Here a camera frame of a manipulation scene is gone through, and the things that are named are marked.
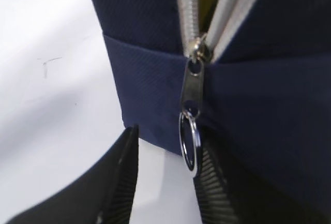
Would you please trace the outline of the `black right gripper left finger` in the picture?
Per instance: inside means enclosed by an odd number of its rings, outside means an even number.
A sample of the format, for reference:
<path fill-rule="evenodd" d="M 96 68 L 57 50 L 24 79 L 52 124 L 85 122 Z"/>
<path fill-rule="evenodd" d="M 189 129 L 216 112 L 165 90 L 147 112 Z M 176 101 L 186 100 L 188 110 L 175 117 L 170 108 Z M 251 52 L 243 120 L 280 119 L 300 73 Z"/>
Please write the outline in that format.
<path fill-rule="evenodd" d="M 83 175 L 9 223 L 129 223 L 139 164 L 139 128 L 126 128 Z"/>

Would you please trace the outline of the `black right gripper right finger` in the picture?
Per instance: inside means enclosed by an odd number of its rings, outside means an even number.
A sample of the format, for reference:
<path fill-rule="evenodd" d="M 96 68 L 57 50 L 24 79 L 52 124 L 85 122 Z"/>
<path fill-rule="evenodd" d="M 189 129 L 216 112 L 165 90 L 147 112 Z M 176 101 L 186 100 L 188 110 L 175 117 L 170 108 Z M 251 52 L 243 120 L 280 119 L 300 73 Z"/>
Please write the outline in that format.
<path fill-rule="evenodd" d="M 247 169 L 225 134 L 200 128 L 201 168 L 194 187 L 203 223 L 330 223 L 330 215 L 301 206 Z"/>

